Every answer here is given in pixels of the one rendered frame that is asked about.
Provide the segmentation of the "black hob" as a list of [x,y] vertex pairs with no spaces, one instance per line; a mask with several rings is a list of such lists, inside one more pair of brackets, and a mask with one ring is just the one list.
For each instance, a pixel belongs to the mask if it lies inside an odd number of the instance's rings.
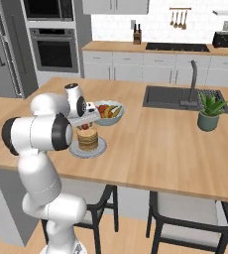
[[205,44],[147,43],[146,50],[209,53],[209,49]]

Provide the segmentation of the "pale blue fruit bowl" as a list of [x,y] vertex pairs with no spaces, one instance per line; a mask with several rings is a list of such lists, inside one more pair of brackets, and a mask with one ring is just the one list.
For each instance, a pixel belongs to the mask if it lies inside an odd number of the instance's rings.
[[101,100],[101,101],[95,101],[94,104],[95,104],[95,106],[100,106],[100,105],[103,105],[103,104],[107,104],[108,106],[114,105],[114,106],[117,107],[116,109],[118,109],[119,107],[121,108],[120,112],[115,117],[100,118],[100,119],[96,120],[95,123],[100,125],[100,126],[111,126],[111,125],[116,124],[121,119],[123,114],[125,113],[125,106],[122,103],[118,102],[118,101]]

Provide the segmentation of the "grey tap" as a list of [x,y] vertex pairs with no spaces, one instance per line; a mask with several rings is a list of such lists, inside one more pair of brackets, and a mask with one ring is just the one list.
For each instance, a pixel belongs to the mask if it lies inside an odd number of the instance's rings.
[[190,87],[189,97],[188,97],[187,100],[181,100],[179,102],[180,106],[196,107],[198,105],[198,102],[194,101],[192,99],[193,93],[195,91],[195,84],[196,84],[196,79],[197,79],[197,66],[196,66],[195,60],[191,61],[191,66],[192,66],[192,80],[191,80],[191,87]]

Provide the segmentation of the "grey round plate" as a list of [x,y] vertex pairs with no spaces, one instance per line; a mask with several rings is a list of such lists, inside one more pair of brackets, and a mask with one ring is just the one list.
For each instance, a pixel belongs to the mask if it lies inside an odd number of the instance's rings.
[[99,137],[98,138],[98,147],[95,150],[92,151],[82,151],[78,146],[78,141],[74,140],[71,142],[71,145],[69,146],[69,151],[76,157],[80,159],[93,159],[101,154],[103,154],[107,149],[107,143],[106,141]]

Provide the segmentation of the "brown pancake stack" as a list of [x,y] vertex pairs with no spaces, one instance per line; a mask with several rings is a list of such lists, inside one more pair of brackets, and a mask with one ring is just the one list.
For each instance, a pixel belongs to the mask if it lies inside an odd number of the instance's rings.
[[82,151],[93,151],[98,147],[98,133],[95,129],[77,131],[78,147]]

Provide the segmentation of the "green plant in grey pot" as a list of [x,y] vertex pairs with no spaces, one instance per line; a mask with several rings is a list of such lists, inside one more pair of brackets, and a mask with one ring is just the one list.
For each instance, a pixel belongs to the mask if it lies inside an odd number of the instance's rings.
[[215,96],[200,92],[203,109],[198,113],[197,126],[205,132],[216,129],[219,116],[224,112],[227,101],[217,100]]

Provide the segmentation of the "yellow banana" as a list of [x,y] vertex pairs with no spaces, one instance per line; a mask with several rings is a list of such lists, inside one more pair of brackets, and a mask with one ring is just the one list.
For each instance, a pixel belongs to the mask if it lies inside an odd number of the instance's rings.
[[119,114],[121,108],[122,108],[122,106],[119,106],[114,112],[110,111],[110,112],[109,112],[109,115],[108,115],[109,118],[116,117],[116,116]]

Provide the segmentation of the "wooden knife block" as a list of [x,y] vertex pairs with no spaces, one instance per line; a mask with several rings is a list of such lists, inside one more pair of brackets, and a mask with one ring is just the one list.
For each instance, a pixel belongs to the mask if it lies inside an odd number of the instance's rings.
[[134,25],[134,33],[133,33],[133,44],[140,45],[142,43],[142,31],[139,25]]

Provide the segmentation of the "white wall cupboards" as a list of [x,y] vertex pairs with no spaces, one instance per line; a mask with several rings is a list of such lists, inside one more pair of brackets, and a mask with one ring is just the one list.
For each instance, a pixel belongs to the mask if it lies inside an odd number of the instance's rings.
[[82,0],[84,14],[147,15],[150,0]]

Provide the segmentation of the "grey fridge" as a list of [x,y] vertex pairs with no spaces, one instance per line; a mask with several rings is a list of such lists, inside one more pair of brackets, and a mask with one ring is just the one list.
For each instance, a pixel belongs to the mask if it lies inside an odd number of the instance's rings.
[[27,98],[37,89],[20,0],[0,0],[0,97]]

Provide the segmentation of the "black chair with pale seat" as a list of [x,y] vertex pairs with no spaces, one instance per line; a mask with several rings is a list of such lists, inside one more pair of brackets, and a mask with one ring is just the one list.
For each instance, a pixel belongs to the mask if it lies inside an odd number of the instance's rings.
[[73,181],[66,188],[71,194],[83,197],[87,203],[84,218],[76,223],[77,227],[93,230],[95,254],[101,254],[99,223],[105,208],[113,210],[114,230],[119,230],[117,187],[105,184]]
[[228,202],[221,201],[225,225],[217,217],[217,201],[166,192],[150,191],[146,237],[156,221],[151,254],[168,243],[224,254],[228,244]]

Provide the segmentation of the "white base cupboard run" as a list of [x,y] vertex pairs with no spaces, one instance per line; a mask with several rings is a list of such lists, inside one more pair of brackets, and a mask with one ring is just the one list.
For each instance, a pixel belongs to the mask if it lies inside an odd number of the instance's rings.
[[189,85],[191,62],[197,85],[228,87],[228,57],[84,51],[84,76],[90,79]]

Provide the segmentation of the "steel microwave oven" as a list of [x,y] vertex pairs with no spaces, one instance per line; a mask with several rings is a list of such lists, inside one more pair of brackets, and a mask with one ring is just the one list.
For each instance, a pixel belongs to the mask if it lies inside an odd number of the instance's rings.
[[29,20],[72,21],[71,0],[23,0]]

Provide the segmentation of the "black toaster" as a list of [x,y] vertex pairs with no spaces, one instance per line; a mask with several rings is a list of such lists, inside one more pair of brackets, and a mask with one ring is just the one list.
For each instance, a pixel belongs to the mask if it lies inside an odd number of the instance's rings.
[[212,46],[214,48],[228,48],[228,32],[215,32]]

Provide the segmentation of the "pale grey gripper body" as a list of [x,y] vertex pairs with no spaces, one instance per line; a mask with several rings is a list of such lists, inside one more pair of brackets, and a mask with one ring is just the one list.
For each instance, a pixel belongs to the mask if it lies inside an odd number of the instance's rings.
[[70,118],[69,123],[73,127],[88,124],[100,119],[99,112],[85,112],[83,116],[77,118]]

